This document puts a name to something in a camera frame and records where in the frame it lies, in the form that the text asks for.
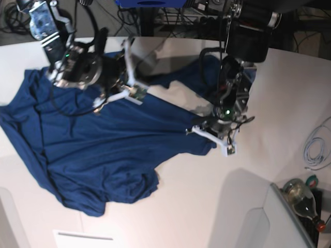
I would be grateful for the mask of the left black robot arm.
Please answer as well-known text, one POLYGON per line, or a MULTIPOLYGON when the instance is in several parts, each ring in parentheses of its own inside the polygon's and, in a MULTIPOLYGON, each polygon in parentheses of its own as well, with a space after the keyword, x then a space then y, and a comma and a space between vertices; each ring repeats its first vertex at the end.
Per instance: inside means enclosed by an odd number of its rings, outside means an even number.
POLYGON ((244 70, 265 61, 272 32, 281 17, 279 12, 248 1, 225 1, 220 18, 220 45, 203 49, 199 55, 203 83, 206 83, 205 54, 226 55, 220 58, 215 88, 207 93, 214 107, 208 117, 198 122, 202 130, 222 140, 253 120, 245 115, 251 86, 244 70))

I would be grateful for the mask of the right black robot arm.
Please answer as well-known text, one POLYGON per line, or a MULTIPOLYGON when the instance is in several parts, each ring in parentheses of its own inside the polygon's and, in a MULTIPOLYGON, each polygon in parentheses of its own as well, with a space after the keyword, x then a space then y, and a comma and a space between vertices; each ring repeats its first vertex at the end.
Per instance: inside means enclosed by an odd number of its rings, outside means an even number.
POLYGON ((71 17, 64 15, 57 1, 17 1, 17 8, 30 16, 31 34, 40 41, 50 63, 48 78, 56 87, 84 90, 97 84, 110 89, 119 84, 126 72, 124 52, 115 57, 105 55, 108 29, 98 28, 89 8, 92 1, 79 3, 94 30, 93 40, 88 43, 75 40, 71 17))

